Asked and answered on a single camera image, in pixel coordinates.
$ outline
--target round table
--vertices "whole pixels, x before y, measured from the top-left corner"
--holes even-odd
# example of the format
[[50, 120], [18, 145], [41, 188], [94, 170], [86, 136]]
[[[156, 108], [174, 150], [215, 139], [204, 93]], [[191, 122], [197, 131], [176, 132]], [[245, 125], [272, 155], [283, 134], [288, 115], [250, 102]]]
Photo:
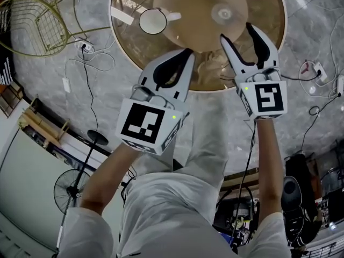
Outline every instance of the round table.
[[[132, 17], [132, 24], [111, 16], [111, 7]], [[141, 29], [139, 19], [151, 8], [179, 12], [182, 18], [169, 22], [162, 33], [147, 34]], [[193, 49], [196, 64], [190, 90], [198, 92], [234, 87], [235, 74], [221, 48], [221, 33], [234, 42], [246, 61], [256, 62], [245, 23], [264, 31], [278, 49], [282, 48], [287, 26], [284, 0], [110, 0], [109, 17], [119, 47], [139, 69], [169, 51]]]

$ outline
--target tile floor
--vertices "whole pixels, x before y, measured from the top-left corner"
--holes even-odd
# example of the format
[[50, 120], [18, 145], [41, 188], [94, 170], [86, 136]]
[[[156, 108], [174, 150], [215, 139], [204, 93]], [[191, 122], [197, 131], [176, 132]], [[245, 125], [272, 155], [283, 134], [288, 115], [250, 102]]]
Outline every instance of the tile floor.
[[[336, 68], [332, 61], [330, 49], [330, 34], [339, 17], [344, 15], [344, 0], [285, 0], [288, 11], [288, 31], [285, 44], [280, 52], [282, 73], [286, 76], [297, 77], [300, 65], [305, 60], [319, 60], [329, 77], [335, 70], [344, 68], [342, 55], [344, 52], [344, 17], [337, 22], [336, 30], [332, 33], [332, 47]], [[61, 11], [70, 30], [76, 31], [73, 21], [71, 0], [61, 4]], [[77, 0], [77, 14], [84, 29], [94, 26], [108, 26], [108, 0]], [[89, 34], [89, 40], [96, 49], [109, 47], [113, 42], [110, 30]], [[117, 44], [107, 50], [116, 61], [116, 66], [107, 72], [88, 68], [89, 81], [95, 95], [94, 110], [99, 121], [99, 131], [110, 141], [108, 150], [113, 150], [120, 141], [114, 136], [116, 121], [121, 106], [121, 100], [129, 96], [132, 85], [137, 81], [140, 72], [122, 54]], [[32, 59], [15, 56], [18, 79], [26, 93], [39, 98], [62, 119], [69, 118], [73, 130], [86, 137], [88, 129], [95, 129], [96, 122], [90, 110], [91, 96], [86, 85], [86, 76], [82, 64], [68, 61], [66, 75], [70, 79], [72, 93], [63, 89], [63, 70], [68, 59], [77, 59], [77, 51], [68, 46], [60, 54], [46, 59]], [[113, 64], [109, 56], [101, 55], [92, 61], [99, 69], [109, 69]], [[309, 89], [313, 82], [304, 82]], [[317, 89], [318, 95], [328, 95], [331, 87]], [[252, 136], [247, 124], [246, 112], [235, 91], [214, 94], [228, 104], [226, 112], [229, 125], [224, 129], [228, 135], [229, 161], [226, 173], [243, 171], [249, 152]], [[314, 117], [309, 116], [309, 108], [315, 105], [323, 106], [327, 98], [309, 97], [301, 88], [298, 81], [288, 80], [289, 112], [276, 120], [276, 131], [282, 156], [288, 156], [298, 151], [302, 144], [305, 131], [311, 125]], [[187, 103], [192, 107], [192, 100], [197, 94], [190, 94]], [[307, 153], [326, 152], [335, 139], [343, 137], [344, 132], [344, 99], [337, 99], [324, 110], [315, 126], [307, 134], [304, 149]], [[185, 163], [191, 148], [192, 114], [186, 120], [183, 130], [178, 135], [175, 157]], [[257, 148], [254, 150], [250, 167], [257, 166]]]

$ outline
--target black round disc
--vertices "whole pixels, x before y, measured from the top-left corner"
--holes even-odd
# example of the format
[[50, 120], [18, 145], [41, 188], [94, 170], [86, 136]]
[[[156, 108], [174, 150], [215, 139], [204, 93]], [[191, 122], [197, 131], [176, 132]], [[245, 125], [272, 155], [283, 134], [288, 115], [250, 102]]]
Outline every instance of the black round disc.
[[89, 138], [92, 140], [92, 141], [96, 141], [97, 144], [100, 144], [100, 145], [108, 145], [109, 144], [109, 141], [106, 139], [106, 137], [104, 137], [102, 134], [94, 131], [94, 130], [89, 130], [87, 131], [87, 135], [89, 136]]

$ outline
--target person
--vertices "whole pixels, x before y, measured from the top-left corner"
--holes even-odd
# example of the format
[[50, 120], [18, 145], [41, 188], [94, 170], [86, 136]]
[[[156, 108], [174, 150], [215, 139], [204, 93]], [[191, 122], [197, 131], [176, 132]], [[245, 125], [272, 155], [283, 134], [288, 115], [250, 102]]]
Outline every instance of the person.
[[[114, 257], [237, 257], [212, 227], [228, 161], [229, 127], [220, 94], [197, 95], [192, 105], [192, 150], [173, 171], [171, 142], [161, 157], [121, 144], [91, 176], [80, 207], [67, 211], [59, 258], [111, 257], [113, 237], [101, 217], [133, 164], [125, 189], [120, 241]], [[272, 120], [256, 123], [259, 137], [259, 227], [240, 257], [289, 258], [281, 196], [283, 166]]]

